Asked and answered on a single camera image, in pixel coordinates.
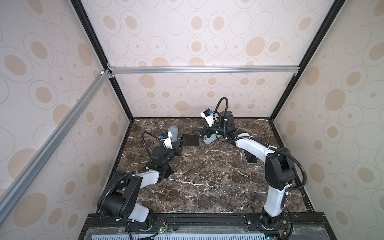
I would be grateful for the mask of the blue phone black screen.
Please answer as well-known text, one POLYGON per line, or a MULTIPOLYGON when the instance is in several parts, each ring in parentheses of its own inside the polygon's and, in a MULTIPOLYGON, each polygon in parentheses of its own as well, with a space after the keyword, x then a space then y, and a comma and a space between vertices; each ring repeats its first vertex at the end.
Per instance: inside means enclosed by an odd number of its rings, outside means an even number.
POLYGON ((181 140, 184 142, 185 147, 198 147, 200 144, 200 137, 197 135, 182 134, 181 140))

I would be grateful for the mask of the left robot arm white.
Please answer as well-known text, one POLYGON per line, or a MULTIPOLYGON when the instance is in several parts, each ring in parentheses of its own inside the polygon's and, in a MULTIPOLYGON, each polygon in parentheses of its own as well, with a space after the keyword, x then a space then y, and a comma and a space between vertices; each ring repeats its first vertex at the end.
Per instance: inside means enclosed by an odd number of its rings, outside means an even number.
POLYGON ((171 132, 156 139, 161 142, 150 153, 149 162, 143 171, 116 171, 98 200, 97 208, 105 218, 137 222, 149 229, 153 223, 153 211, 137 202, 140 189, 155 185, 170 177, 174 170, 169 163, 182 156, 186 140, 172 143, 171 132))

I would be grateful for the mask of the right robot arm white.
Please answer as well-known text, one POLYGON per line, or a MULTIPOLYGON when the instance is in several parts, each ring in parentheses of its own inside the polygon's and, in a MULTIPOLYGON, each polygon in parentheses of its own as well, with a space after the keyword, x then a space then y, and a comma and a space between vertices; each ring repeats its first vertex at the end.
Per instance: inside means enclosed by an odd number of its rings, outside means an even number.
POLYGON ((234 116, 228 110, 228 98, 222 97, 217 108, 205 109, 201 112, 205 119, 205 126, 199 129, 200 139, 223 138, 229 143, 243 150, 247 162, 262 161, 265 165, 265 179, 269 185, 267 200, 259 216, 259 224, 267 231, 271 231, 283 217, 285 201, 289 192, 301 190, 307 183, 307 173, 285 147, 268 145, 249 133, 238 129, 234 116), (219 112, 218 107, 225 102, 225 109, 219 112))

